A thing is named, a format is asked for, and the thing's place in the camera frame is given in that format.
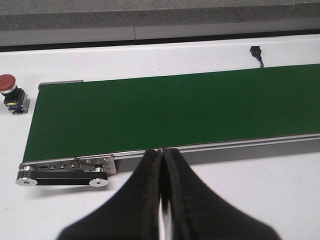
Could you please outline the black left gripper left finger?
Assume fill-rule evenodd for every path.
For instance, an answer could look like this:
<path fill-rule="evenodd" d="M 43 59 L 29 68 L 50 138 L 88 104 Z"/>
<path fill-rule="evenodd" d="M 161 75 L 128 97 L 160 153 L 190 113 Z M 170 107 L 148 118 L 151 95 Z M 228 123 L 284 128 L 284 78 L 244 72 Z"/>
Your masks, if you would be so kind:
<path fill-rule="evenodd" d="M 145 151 L 127 182 L 97 210 L 66 227 L 60 240 L 159 239 L 162 155 Z"/>

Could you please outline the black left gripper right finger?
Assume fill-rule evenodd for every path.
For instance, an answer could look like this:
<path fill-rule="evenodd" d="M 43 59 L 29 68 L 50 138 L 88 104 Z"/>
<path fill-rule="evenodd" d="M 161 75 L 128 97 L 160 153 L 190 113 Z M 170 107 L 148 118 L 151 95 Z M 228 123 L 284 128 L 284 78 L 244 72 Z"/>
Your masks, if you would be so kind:
<path fill-rule="evenodd" d="M 163 149 L 161 197 L 169 240 L 278 240 L 267 224 L 212 191 L 175 148 Z"/>

